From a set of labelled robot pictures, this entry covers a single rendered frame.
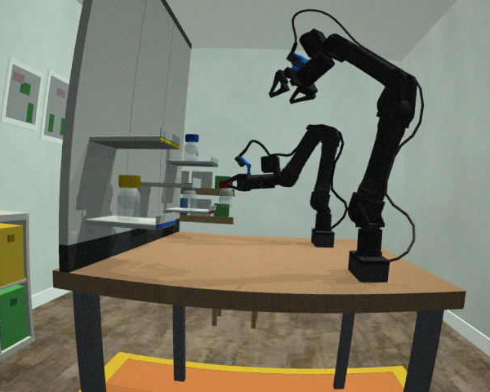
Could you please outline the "clear glass bottle with grey cap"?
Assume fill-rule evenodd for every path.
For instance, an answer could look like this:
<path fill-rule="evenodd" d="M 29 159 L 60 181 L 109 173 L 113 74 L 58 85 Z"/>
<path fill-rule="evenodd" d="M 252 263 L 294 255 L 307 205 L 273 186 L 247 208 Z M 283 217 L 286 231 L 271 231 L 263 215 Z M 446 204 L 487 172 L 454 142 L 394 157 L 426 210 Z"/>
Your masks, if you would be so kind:
<path fill-rule="evenodd" d="M 196 189 L 183 188 L 182 209 L 183 210 L 196 210 L 197 207 L 197 194 Z"/>

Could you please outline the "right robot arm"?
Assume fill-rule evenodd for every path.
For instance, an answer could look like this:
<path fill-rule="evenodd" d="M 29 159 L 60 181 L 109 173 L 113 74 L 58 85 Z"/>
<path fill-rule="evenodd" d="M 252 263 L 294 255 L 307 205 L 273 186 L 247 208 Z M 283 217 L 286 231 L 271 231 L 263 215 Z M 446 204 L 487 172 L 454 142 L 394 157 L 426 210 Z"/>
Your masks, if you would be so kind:
<path fill-rule="evenodd" d="M 341 135 L 333 127 L 310 124 L 307 126 L 306 130 L 307 132 L 305 133 L 303 141 L 282 171 L 280 168 L 279 157 L 261 157 L 261 171 L 263 173 L 273 172 L 274 174 L 261 175 L 261 183 L 259 183 L 259 185 L 262 186 L 262 189 L 275 188 L 276 185 L 292 187 L 297 182 L 303 166 L 313 153 L 315 147 L 321 141 L 322 152 L 318 176 L 314 186 L 314 192 L 311 194 L 310 206 L 318 213 L 316 214 L 314 228 L 315 231 L 317 231 L 317 235 L 335 235 L 331 229 L 332 214 L 329 213 L 331 210 L 328 204 L 330 199 L 329 193 L 332 170 L 337 147 L 339 147 L 341 141 Z"/>

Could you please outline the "grey wall panel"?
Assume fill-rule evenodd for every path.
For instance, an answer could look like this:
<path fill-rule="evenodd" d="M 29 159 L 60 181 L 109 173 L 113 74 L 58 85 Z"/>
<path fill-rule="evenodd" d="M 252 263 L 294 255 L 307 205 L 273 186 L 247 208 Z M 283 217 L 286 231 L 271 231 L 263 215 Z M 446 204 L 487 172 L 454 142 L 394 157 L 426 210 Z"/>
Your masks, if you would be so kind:
<path fill-rule="evenodd" d="M 119 175 L 180 183 L 192 44 L 166 0 L 83 0 L 60 166 L 59 267 L 70 273 L 180 231 L 86 225 L 116 216 Z M 180 137 L 180 149 L 115 149 L 90 136 Z"/>

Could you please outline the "green label strip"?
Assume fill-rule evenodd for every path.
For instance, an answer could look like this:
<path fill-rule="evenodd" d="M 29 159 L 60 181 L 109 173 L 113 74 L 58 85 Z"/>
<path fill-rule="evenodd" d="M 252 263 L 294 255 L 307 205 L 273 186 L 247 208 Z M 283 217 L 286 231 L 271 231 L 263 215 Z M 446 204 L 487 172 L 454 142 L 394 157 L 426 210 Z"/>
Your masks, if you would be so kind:
<path fill-rule="evenodd" d="M 162 137 L 162 136 L 160 136 L 160 140 L 161 140 L 162 142 L 165 142 L 165 143 L 167 143 L 167 144 L 169 144 L 169 145 L 171 145 L 171 146 L 174 146 L 174 147 L 176 147 L 176 148 L 180 149 L 180 146 L 179 146 L 178 144 L 176 144 L 176 143 L 174 143 L 174 142 L 172 142 L 172 141 L 170 141 L 170 140 L 168 140 L 168 139 L 166 139 L 166 138 L 164 138 L 164 137 Z M 212 162 L 211 164 L 212 164 L 212 165 L 215 165 L 215 166 L 217 166 L 217 167 L 218 167 L 218 164 L 216 164 L 216 163 L 214 163 L 214 162 Z M 212 213 L 214 213 L 214 212 L 216 212 L 216 210 L 215 210 L 215 211 L 211 211 L 211 212 L 209 212 L 209 214 L 212 214 Z M 170 225 L 175 225 L 175 224 L 176 224 L 176 221 L 175 221 L 175 220 L 174 220 L 174 221 L 170 221 L 170 222 L 167 222 L 167 223 L 163 223 L 163 224 L 160 224 L 160 225 L 156 225 L 156 229 L 161 229 L 161 228 L 164 228 L 164 227 L 167 227 L 167 226 L 170 226 Z"/>

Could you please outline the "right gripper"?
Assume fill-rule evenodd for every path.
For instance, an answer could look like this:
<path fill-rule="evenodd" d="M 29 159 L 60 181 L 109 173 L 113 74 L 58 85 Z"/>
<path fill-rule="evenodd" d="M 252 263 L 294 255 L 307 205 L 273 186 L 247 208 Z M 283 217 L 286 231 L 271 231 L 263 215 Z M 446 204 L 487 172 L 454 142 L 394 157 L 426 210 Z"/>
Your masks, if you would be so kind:
<path fill-rule="evenodd" d="M 251 189 L 262 189 L 262 186 L 259 185 L 259 183 L 261 183 L 261 175 L 251 175 L 251 164 L 248 163 L 244 157 L 241 157 L 240 159 L 247 166 L 247 174 L 237 174 L 236 176 L 223 181 L 223 185 L 243 192 L 251 191 Z M 237 187 L 226 184 L 229 181 L 237 181 Z"/>

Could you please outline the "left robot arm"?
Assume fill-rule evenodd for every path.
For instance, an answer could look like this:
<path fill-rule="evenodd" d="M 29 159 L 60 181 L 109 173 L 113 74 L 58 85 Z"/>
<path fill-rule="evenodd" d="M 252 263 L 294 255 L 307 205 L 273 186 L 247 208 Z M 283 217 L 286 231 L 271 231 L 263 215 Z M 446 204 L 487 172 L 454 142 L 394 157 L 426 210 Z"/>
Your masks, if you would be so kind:
<path fill-rule="evenodd" d="M 385 86 L 377 101 L 376 116 L 379 122 L 371 157 L 358 191 L 352 194 L 348 215 L 353 219 L 355 227 L 361 228 L 358 232 L 357 251 L 350 251 L 350 256 L 361 265 L 390 265 L 390 260 L 383 257 L 381 252 L 380 228 L 385 227 L 381 216 L 385 205 L 385 183 L 394 153 L 415 115 L 417 84 L 413 78 L 407 76 L 406 85 L 406 74 L 401 70 L 394 69 L 336 33 L 330 36 L 326 38 L 322 32 L 312 29 L 300 37 L 302 47 L 311 58 L 310 71 L 324 75 L 335 65 L 332 59 L 341 63 L 346 60 Z"/>

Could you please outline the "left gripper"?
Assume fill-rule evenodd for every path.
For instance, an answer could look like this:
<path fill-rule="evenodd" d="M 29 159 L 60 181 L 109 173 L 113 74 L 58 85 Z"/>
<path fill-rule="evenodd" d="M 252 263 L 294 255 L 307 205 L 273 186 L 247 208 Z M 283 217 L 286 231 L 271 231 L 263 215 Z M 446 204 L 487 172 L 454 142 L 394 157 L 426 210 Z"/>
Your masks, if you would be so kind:
<path fill-rule="evenodd" d="M 290 104 L 305 100 L 313 100 L 316 97 L 315 93 L 318 92 L 316 86 L 314 85 L 314 82 L 321 78 L 322 75 L 317 75 L 317 73 L 313 70 L 310 71 L 309 60 L 307 60 L 305 57 L 303 58 L 303 56 L 296 53 L 292 54 L 297 59 L 299 59 L 300 62 L 296 66 L 293 65 L 292 68 L 287 67 L 284 71 L 279 69 L 275 73 L 274 82 L 273 86 L 270 89 L 269 97 L 272 98 L 286 91 L 290 91 L 287 80 L 287 78 L 290 78 L 291 85 L 298 87 L 289 100 Z M 278 85 L 278 82 L 281 83 L 280 88 L 276 92 L 274 92 L 274 89 Z M 299 93 L 305 94 L 305 96 L 295 99 L 295 97 Z"/>

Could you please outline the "clear bottle with yellow cap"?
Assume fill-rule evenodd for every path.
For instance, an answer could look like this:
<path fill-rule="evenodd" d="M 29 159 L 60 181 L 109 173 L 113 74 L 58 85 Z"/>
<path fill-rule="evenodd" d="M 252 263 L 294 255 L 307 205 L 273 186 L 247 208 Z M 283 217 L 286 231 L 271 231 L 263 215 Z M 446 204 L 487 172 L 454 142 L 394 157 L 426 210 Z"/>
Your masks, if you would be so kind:
<path fill-rule="evenodd" d="M 138 221 L 140 219 L 140 176 L 119 175 L 117 219 Z"/>

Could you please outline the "white bottle with blue cap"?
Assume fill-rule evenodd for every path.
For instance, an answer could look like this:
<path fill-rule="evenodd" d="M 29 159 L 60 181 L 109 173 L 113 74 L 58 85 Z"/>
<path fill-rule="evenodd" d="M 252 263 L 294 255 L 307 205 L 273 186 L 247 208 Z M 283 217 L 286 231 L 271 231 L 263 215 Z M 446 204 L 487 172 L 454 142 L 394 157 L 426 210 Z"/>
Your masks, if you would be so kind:
<path fill-rule="evenodd" d="M 198 161 L 198 138 L 196 134 L 185 135 L 184 160 Z"/>

